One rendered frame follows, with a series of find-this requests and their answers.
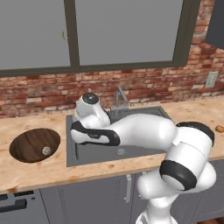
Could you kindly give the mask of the grey kitchen sink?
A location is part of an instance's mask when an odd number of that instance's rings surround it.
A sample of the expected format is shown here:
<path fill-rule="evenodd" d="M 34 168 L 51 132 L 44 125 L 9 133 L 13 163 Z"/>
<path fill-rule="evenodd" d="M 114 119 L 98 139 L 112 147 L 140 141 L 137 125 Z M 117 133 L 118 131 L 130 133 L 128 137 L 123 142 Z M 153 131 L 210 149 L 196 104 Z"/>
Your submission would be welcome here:
<path fill-rule="evenodd" d="M 149 114 L 171 119 L 161 106 L 149 108 L 128 108 L 108 112 L 111 122 L 115 123 L 132 114 Z M 125 158 L 137 158 L 165 153 L 164 150 L 149 150 L 136 146 L 103 146 L 96 144 L 76 144 L 71 137 L 70 129 L 73 116 L 66 117 L 66 166 L 88 165 Z"/>

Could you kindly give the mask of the grey metal tap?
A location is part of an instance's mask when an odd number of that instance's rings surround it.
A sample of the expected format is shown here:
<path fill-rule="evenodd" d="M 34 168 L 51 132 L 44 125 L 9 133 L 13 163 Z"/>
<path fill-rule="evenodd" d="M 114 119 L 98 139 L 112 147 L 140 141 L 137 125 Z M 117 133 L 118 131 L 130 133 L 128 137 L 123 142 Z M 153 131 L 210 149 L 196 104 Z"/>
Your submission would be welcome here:
<path fill-rule="evenodd" d="M 118 86 L 115 90 L 115 105 L 110 107 L 111 111 L 118 111 L 129 108 L 129 101 L 122 88 Z"/>

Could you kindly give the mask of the grey base cupboard door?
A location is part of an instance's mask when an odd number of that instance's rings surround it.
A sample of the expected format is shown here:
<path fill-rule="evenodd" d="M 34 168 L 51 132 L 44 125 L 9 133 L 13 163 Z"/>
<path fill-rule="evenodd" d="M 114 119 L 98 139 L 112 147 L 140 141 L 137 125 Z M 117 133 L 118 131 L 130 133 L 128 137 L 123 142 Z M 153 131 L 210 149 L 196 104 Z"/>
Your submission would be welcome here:
<path fill-rule="evenodd" d="M 224 160 L 212 161 L 215 184 L 204 192 L 182 194 L 171 204 L 171 216 L 178 224 L 192 224 L 224 217 Z"/>
<path fill-rule="evenodd" d="M 50 224 L 129 224 L 125 176 L 40 190 Z"/>

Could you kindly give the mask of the grey dishwasher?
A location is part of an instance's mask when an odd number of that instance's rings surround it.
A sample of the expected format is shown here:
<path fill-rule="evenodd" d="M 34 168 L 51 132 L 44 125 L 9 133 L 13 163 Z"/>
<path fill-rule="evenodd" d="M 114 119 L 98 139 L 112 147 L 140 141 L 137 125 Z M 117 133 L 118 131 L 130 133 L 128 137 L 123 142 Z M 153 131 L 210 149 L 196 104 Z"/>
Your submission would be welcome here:
<path fill-rule="evenodd" d="M 40 191 L 0 194 L 0 224 L 50 224 Z"/>

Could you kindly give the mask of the wide grey wall cupboard door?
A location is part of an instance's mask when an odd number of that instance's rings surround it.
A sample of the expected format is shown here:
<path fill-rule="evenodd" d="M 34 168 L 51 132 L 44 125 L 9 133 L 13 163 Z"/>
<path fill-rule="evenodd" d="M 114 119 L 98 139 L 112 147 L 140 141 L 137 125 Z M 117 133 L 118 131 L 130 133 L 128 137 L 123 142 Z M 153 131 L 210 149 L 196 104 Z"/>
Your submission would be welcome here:
<path fill-rule="evenodd" d="M 169 61 L 183 0 L 75 0 L 83 66 Z"/>

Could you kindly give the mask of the grey wall socket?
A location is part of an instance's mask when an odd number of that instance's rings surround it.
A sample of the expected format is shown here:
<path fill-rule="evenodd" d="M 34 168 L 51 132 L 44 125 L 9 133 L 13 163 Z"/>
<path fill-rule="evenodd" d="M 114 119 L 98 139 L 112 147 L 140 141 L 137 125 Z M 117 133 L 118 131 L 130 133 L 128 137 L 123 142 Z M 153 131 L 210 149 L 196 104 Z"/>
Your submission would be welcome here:
<path fill-rule="evenodd" d="M 213 88 L 218 77 L 218 72 L 210 72 L 206 79 L 205 88 Z"/>

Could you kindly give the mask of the dark grey wall cupboard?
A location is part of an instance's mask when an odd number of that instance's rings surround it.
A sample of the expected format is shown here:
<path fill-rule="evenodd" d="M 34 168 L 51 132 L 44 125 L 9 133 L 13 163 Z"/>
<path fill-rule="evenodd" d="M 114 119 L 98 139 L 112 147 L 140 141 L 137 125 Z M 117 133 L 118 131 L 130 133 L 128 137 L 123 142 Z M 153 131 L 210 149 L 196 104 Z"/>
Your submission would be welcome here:
<path fill-rule="evenodd" d="M 214 0 L 205 42 L 224 50 L 224 0 Z"/>

